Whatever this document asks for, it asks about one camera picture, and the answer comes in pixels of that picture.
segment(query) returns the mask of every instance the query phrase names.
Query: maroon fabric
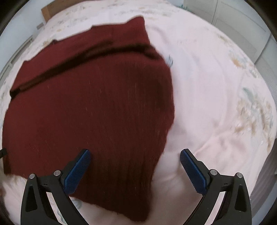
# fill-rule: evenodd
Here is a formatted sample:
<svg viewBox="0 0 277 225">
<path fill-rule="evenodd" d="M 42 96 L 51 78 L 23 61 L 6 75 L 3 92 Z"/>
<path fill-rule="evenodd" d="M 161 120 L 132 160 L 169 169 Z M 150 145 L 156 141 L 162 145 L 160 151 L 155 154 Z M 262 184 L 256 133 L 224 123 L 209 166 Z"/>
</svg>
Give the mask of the maroon fabric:
<svg viewBox="0 0 277 225">
<path fill-rule="evenodd" d="M 49 175 L 89 149 L 73 196 L 146 220 L 174 105 L 170 70 L 142 17 L 51 43 L 23 63 L 11 93 L 5 173 Z"/>
</svg>

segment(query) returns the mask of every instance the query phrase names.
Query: bed sheet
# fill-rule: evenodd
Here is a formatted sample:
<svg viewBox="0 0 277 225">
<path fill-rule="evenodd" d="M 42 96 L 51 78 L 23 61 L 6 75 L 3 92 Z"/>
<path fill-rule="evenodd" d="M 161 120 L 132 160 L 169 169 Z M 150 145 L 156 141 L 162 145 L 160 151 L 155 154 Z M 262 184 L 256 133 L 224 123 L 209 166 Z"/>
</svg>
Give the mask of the bed sheet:
<svg viewBox="0 0 277 225">
<path fill-rule="evenodd" d="M 163 0 L 103 0 L 82 2 L 58 13 L 22 54 L 0 89 L 1 134 L 9 90 L 24 60 L 54 39 L 94 25 L 124 23 L 135 16 L 144 17 L 151 44 L 171 69 L 175 105 L 175 120 L 152 180 L 152 210 L 142 224 L 183 224 L 201 195 L 179 162 L 180 151 L 189 148 L 209 169 L 221 174 L 241 172 L 251 194 L 277 129 L 274 100 L 255 65 L 224 33 L 188 11 Z M 10 218 L 20 224 L 26 180 L 1 177 Z M 49 198 L 59 222 L 64 223 Z M 221 194 L 206 224 L 212 223 L 222 199 Z M 89 224 L 137 224 L 115 212 L 72 200 Z"/>
</svg>

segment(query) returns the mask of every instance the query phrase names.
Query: white floral bed sheet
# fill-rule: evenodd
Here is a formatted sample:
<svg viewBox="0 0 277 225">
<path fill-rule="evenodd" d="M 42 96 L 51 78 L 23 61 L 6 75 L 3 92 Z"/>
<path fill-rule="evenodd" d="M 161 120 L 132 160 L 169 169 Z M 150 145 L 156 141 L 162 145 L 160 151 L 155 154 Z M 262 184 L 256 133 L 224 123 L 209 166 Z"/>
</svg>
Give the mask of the white floral bed sheet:
<svg viewBox="0 0 277 225">
<path fill-rule="evenodd" d="M 33 58 L 53 39 L 94 25 L 124 23 L 135 16 L 144 17 L 152 45 L 171 68 L 175 104 L 175 120 L 152 180 L 152 210 L 141 224 L 181 225 L 201 195 L 180 165 L 180 151 L 189 148 L 209 169 L 221 174 L 241 172 L 251 194 L 277 128 L 274 100 L 254 64 L 224 33 L 192 13 L 163 0 L 85 1 L 58 13 L 22 54 L 0 89 L 1 134 L 9 90 L 24 60 Z M 1 177 L 10 218 L 20 224 L 26 180 Z M 206 224 L 212 223 L 222 199 L 220 195 Z M 72 200 L 91 225 L 137 224 L 115 212 Z"/>
</svg>

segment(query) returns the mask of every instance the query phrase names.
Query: folded garment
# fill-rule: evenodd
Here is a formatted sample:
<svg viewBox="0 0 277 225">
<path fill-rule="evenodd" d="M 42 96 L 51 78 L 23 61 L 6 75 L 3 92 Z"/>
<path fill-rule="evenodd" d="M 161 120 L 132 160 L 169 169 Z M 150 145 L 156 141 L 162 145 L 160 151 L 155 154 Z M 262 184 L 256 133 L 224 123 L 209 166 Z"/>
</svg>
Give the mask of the folded garment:
<svg viewBox="0 0 277 225">
<path fill-rule="evenodd" d="M 53 41 L 23 63 L 11 96 L 5 173 L 49 175 L 87 148 L 92 162 L 73 196 L 146 220 L 174 104 L 142 17 Z"/>
</svg>

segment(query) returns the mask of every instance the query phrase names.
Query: white wall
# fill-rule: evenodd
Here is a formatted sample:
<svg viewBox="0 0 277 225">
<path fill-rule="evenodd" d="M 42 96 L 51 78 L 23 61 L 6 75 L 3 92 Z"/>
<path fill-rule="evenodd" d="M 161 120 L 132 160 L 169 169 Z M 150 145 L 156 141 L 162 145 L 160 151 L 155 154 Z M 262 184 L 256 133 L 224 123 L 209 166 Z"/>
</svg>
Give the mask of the white wall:
<svg viewBox="0 0 277 225">
<path fill-rule="evenodd" d="M 0 36 L 0 72 L 15 51 L 37 31 L 37 26 L 45 24 L 41 8 L 52 1 L 30 0 L 8 23 Z"/>
</svg>

